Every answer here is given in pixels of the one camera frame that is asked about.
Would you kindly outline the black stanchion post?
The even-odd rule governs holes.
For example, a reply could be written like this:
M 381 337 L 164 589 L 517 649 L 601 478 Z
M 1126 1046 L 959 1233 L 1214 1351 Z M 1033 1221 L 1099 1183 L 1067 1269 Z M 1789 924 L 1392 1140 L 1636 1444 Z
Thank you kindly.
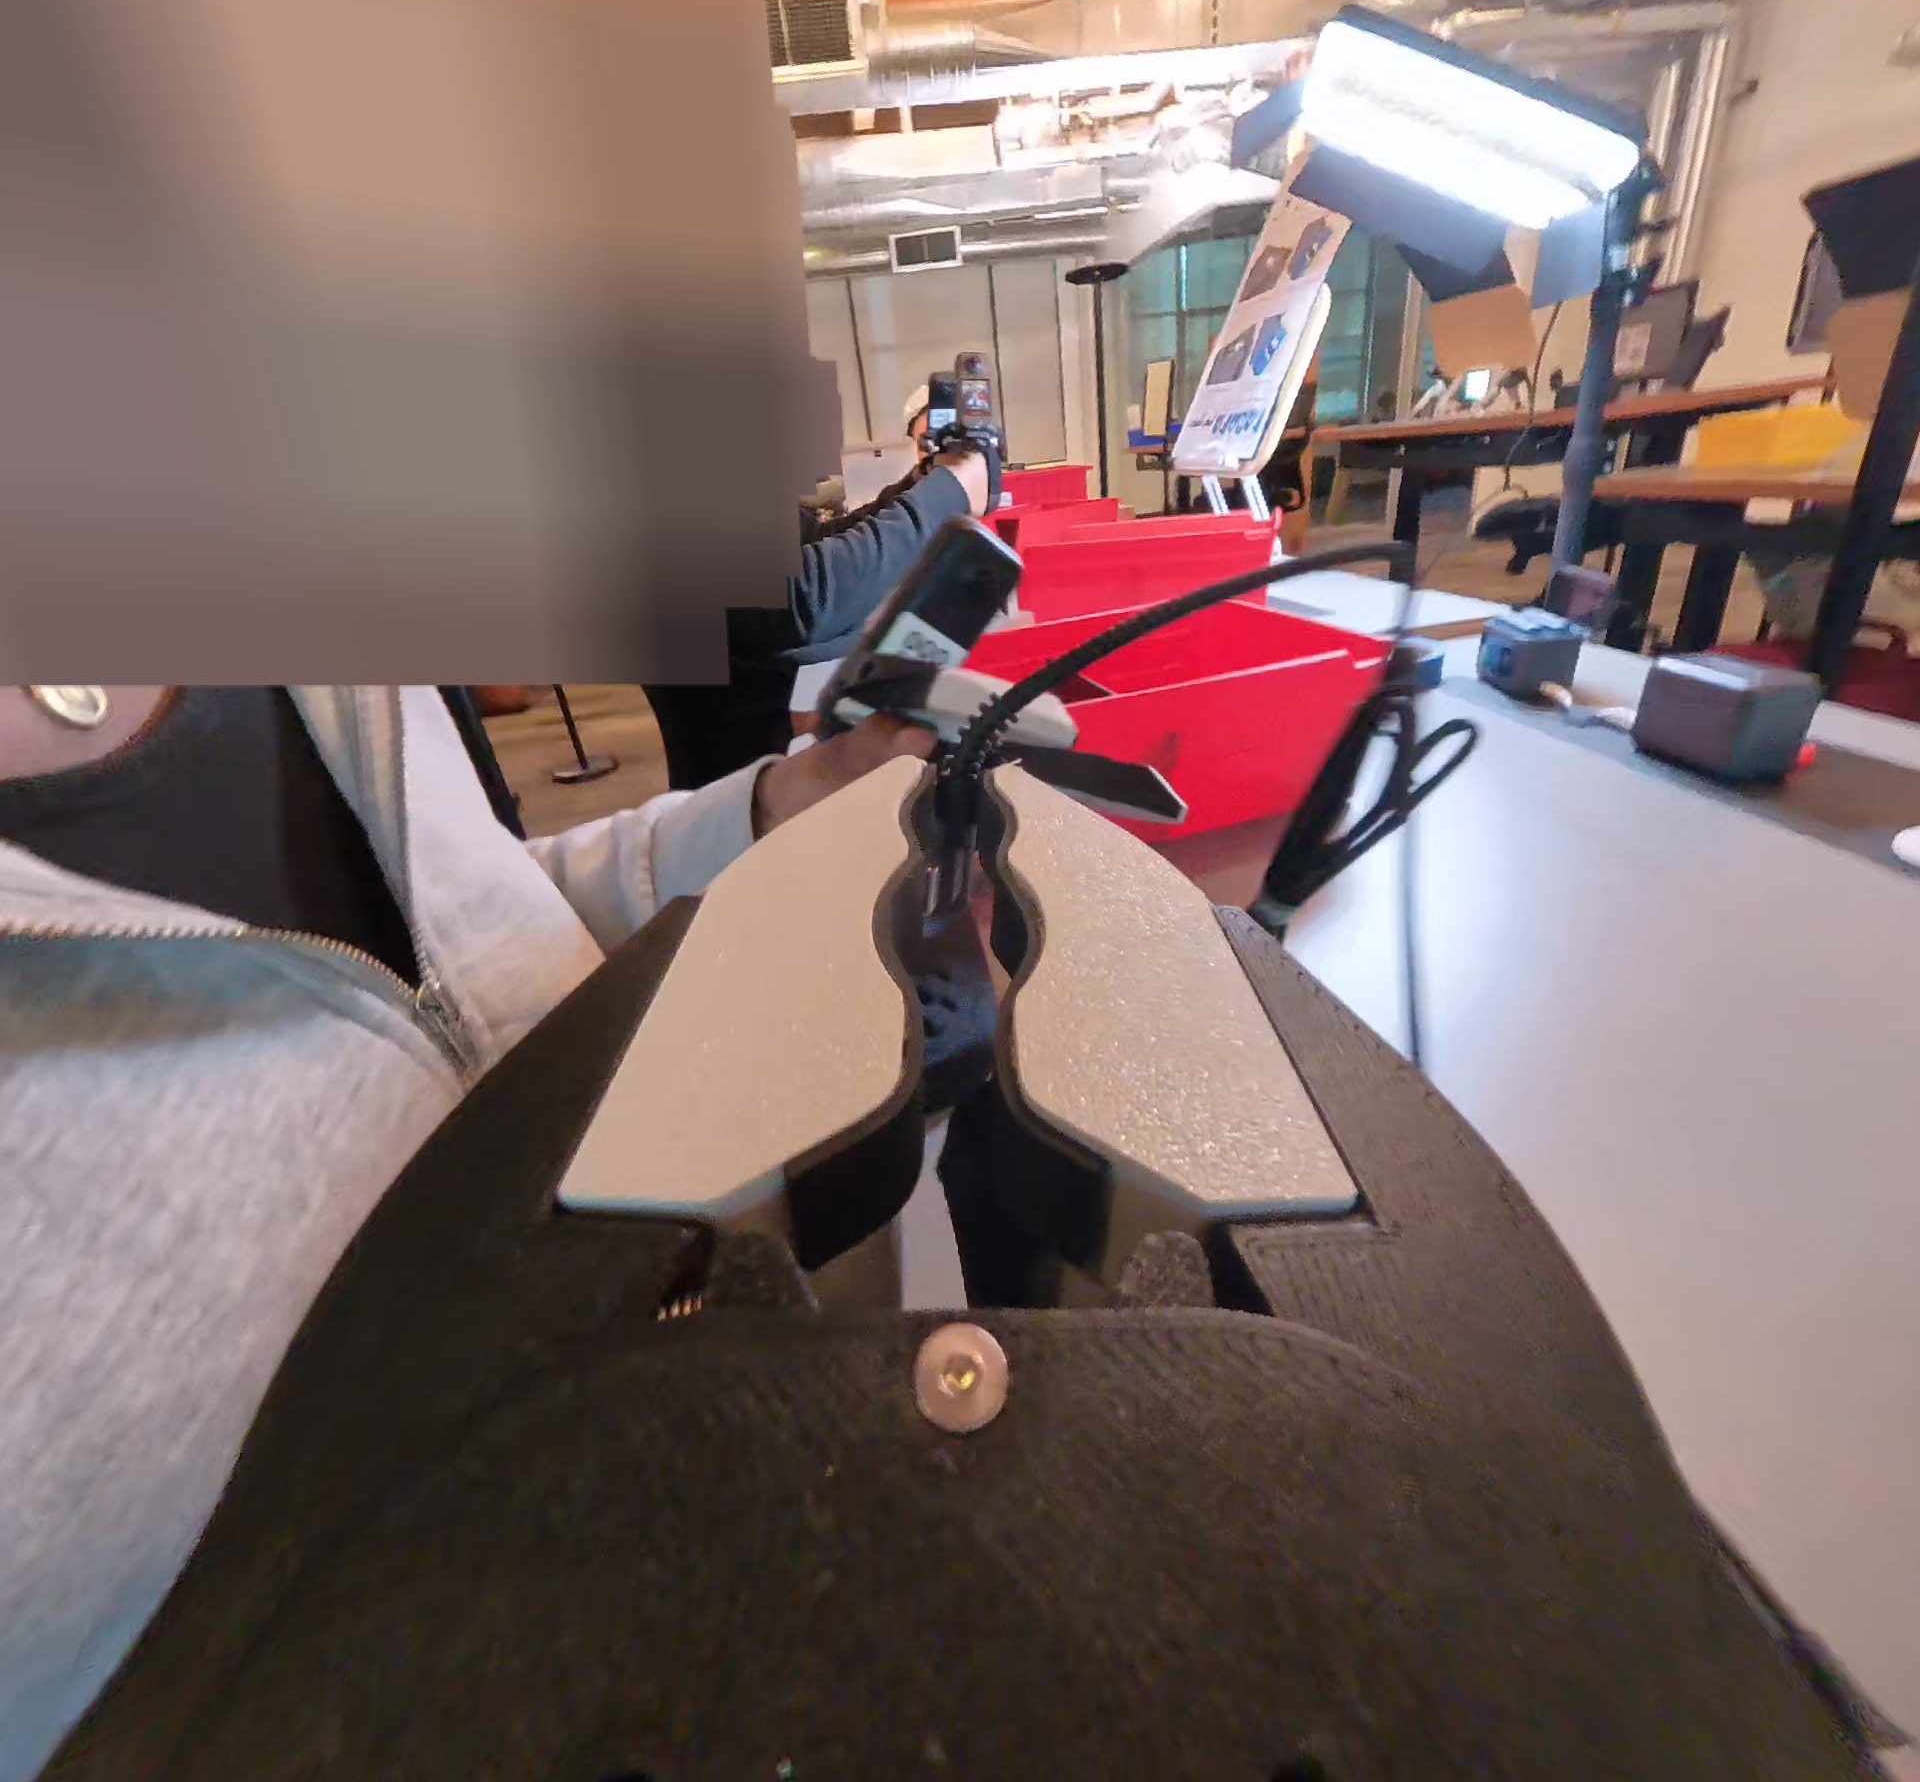
M 560 683 L 553 683 L 551 696 L 572 754 L 566 762 L 548 770 L 548 780 L 555 787 L 587 787 L 616 773 L 620 762 L 614 755 L 589 751 L 569 689 Z

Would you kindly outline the person's left hand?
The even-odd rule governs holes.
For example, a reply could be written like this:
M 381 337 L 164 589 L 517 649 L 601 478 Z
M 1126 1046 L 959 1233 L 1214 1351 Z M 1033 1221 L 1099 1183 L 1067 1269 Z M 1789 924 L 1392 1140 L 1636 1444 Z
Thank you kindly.
M 757 839 L 890 762 L 927 762 L 936 743 L 932 729 L 877 712 L 842 734 L 815 738 L 799 751 L 764 762 L 751 795 Z

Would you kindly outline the black light stand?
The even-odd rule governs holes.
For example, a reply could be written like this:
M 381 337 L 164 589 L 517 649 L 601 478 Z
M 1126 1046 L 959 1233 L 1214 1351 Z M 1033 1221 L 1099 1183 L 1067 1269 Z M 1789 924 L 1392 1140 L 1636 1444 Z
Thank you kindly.
M 1577 250 L 1587 281 L 1587 328 L 1575 383 L 1575 413 L 1560 463 L 1560 487 L 1551 545 L 1555 568 L 1577 568 L 1585 552 L 1585 525 L 1606 446 L 1604 414 L 1612 391 L 1612 355 L 1624 312 L 1646 294 L 1646 269 L 1634 250 L 1648 200 L 1663 183 L 1660 162 L 1642 150 L 1594 209 L 1582 216 Z

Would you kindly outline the computer monitor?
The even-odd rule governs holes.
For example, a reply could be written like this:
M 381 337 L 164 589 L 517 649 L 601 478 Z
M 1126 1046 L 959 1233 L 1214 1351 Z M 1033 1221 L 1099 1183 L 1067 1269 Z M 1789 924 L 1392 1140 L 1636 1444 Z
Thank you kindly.
M 1656 287 L 1629 310 L 1612 352 L 1616 397 L 1693 391 L 1708 360 L 1722 350 L 1731 305 L 1699 308 L 1699 281 Z

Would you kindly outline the person's left forearm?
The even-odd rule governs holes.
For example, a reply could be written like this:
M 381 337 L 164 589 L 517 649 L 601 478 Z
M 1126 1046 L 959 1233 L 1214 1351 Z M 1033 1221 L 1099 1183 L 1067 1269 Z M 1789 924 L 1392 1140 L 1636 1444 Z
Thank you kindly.
M 665 905 L 696 900 L 758 838 L 758 787 L 775 758 L 536 838 L 528 852 L 591 941 L 613 953 Z

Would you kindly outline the dark grey box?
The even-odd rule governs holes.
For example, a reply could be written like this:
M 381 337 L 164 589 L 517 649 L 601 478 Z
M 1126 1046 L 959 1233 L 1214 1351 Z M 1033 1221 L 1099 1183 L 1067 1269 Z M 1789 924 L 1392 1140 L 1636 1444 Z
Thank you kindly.
M 1727 785 L 1781 785 L 1823 703 L 1815 676 L 1716 652 L 1650 666 L 1629 734 L 1636 751 Z

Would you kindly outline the yellow plastic bin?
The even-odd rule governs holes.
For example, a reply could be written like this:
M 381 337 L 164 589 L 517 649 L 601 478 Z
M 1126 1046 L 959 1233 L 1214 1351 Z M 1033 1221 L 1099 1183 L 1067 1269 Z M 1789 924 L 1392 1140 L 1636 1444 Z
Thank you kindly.
M 1695 425 L 1690 459 L 1703 471 L 1814 471 L 1859 459 L 1865 433 L 1866 425 L 1848 416 L 1836 403 L 1719 411 Z

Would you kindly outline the person's black shirt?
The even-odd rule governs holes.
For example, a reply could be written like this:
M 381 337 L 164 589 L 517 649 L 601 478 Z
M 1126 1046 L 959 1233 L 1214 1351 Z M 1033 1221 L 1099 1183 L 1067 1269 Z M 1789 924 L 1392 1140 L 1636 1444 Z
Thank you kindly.
M 347 945 L 420 983 L 394 889 L 287 689 L 107 689 L 93 733 L 4 689 L 4 844 L 93 883 Z

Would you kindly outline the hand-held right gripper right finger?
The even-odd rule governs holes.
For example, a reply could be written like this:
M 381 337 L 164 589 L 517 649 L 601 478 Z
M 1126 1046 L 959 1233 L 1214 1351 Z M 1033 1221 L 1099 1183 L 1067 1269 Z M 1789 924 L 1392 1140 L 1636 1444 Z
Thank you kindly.
M 1009 988 L 942 1145 L 974 1306 L 1084 1306 L 1157 1236 L 1343 1226 L 1361 1186 L 1228 929 L 1173 864 L 1021 768 L 982 858 Z

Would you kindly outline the printed instruction sheet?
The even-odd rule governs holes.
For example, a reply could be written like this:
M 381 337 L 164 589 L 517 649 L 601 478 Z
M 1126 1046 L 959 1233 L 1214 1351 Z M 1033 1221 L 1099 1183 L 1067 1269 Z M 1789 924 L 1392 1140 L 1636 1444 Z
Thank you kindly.
M 1174 438 L 1176 474 L 1235 474 L 1257 458 L 1304 347 L 1317 262 L 1300 254 L 1317 227 L 1311 203 L 1275 198 Z

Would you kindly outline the dark light shade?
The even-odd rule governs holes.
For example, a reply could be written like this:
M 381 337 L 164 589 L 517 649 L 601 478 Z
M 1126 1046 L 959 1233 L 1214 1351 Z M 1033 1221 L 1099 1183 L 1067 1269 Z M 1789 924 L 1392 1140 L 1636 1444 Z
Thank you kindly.
M 1840 411 L 1874 420 L 1919 265 L 1919 158 L 1807 190 L 1789 353 L 1829 360 Z

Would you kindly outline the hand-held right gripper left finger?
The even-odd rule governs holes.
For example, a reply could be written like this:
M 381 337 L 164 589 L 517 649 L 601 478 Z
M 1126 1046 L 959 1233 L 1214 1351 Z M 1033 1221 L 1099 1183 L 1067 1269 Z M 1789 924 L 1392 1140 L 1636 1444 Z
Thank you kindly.
M 925 762 L 885 762 L 706 887 L 558 1178 L 566 1213 L 783 1239 L 819 1269 L 923 1169 L 925 1037 L 898 946 Z

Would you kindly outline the led light panel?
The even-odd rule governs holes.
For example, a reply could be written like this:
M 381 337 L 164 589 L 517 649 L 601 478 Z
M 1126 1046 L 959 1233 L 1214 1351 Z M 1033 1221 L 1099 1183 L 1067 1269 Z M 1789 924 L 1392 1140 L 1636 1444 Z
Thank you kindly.
M 1295 198 L 1464 283 L 1529 232 L 1535 305 L 1624 285 L 1660 187 L 1639 118 L 1361 7 L 1317 33 L 1295 125 Z

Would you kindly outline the black office chair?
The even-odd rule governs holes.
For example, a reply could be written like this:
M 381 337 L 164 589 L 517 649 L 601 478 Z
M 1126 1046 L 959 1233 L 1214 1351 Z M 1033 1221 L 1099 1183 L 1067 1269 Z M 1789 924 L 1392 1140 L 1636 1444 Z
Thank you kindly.
M 1517 576 L 1529 564 L 1553 552 L 1558 496 L 1502 494 L 1479 511 L 1472 522 L 1472 539 L 1507 545 L 1506 575 Z

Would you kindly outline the cardboard light shade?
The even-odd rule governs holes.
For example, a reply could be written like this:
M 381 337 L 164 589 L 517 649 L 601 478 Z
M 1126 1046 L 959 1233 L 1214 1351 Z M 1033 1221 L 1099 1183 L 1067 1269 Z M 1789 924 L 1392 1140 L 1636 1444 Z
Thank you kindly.
M 1419 281 L 1428 315 L 1432 358 L 1443 377 L 1526 371 L 1547 383 L 1551 371 L 1575 371 L 1585 342 L 1587 296 L 1536 305 L 1533 289 L 1542 274 L 1542 235 L 1509 229 L 1504 246 L 1479 270 L 1459 269 L 1410 245 L 1397 252 Z

